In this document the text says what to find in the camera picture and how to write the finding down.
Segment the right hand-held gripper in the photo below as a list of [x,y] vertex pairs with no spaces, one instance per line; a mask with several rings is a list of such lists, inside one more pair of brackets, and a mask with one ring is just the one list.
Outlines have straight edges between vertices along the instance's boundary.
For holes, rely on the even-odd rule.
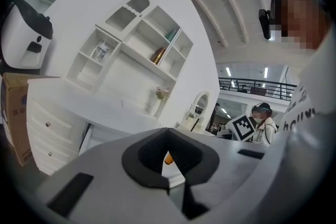
[[233,141],[246,141],[255,132],[255,127],[247,114],[242,114],[221,125],[218,128],[217,137]]

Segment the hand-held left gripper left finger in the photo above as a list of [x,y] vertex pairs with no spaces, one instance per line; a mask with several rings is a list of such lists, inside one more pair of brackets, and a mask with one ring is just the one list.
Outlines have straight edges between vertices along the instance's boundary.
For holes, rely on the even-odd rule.
[[80,173],[93,177],[65,222],[70,223],[184,223],[187,218],[166,190],[139,185],[124,171],[122,154],[132,144],[163,128],[99,144],[53,173],[36,191],[49,206]]

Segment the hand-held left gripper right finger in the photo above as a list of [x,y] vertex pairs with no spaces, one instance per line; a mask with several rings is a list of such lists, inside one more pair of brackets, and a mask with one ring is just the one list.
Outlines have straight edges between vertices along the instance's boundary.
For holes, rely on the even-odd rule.
[[185,177],[182,209],[169,223],[281,223],[288,215],[281,189],[288,142],[269,146],[176,129],[169,150]]

